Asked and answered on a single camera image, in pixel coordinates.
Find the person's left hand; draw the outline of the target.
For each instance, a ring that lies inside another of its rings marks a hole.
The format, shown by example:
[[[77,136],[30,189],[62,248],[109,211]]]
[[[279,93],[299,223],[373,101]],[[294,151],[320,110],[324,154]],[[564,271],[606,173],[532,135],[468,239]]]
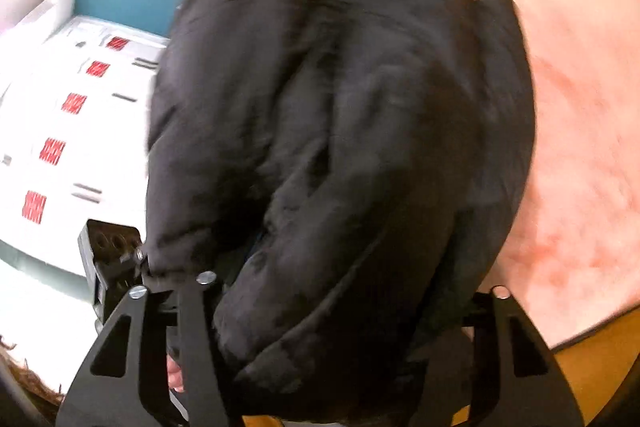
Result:
[[[184,384],[180,365],[168,355],[166,358],[166,367],[168,387],[174,392],[183,393]]]

